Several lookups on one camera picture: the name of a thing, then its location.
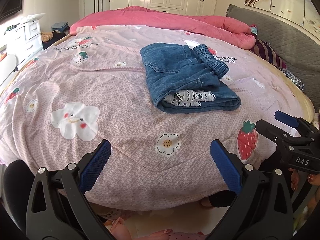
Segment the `floor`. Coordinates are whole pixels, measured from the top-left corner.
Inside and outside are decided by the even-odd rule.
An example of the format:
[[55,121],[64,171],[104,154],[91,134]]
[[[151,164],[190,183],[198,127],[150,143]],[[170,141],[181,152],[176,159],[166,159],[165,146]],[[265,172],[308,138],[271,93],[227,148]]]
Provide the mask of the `floor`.
[[172,228],[174,232],[209,234],[228,208],[204,210],[198,203],[158,211],[144,211],[125,221],[132,238]]

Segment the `red nail polish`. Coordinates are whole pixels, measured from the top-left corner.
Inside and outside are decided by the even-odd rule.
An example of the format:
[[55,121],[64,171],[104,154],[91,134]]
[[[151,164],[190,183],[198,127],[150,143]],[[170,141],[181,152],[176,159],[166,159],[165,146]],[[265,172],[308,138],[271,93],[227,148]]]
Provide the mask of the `red nail polish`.
[[314,176],[313,174],[310,174],[310,175],[308,176],[308,181],[309,181],[309,182],[312,182],[314,179],[315,179],[315,176]]

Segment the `gray headboard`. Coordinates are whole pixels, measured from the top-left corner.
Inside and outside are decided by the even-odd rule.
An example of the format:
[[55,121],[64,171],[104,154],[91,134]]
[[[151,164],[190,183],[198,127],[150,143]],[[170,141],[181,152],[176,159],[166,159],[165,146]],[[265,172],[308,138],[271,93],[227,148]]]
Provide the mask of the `gray headboard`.
[[320,106],[320,45],[295,27],[271,16],[230,4],[226,16],[258,27],[258,39],[269,42],[300,78],[316,112]]

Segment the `striped pillow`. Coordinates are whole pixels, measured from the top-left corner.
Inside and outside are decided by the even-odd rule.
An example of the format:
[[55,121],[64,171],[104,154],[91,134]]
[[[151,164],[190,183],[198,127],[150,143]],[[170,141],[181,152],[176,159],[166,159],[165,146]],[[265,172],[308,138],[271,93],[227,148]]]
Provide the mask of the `striped pillow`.
[[286,64],[282,61],[278,54],[271,48],[270,44],[256,39],[255,46],[250,49],[251,52],[268,61],[272,65],[286,69]]

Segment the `metal screw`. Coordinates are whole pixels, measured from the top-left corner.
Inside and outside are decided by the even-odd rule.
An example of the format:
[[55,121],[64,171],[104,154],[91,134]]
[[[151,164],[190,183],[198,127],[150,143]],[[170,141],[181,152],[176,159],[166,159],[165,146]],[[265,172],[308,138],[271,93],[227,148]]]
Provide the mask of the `metal screw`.
[[70,163],[68,165],[68,170],[74,170],[77,165],[75,163]]
[[282,174],[282,171],[281,171],[280,169],[276,169],[275,172],[276,172],[276,174],[278,174],[278,175],[281,175],[281,174]]
[[253,170],[253,166],[251,164],[246,164],[244,167],[245,167],[245,169],[247,171],[252,171]]
[[44,172],[45,172],[45,168],[44,168],[44,167],[40,168],[40,169],[38,170],[38,172],[39,172],[40,174],[44,173]]

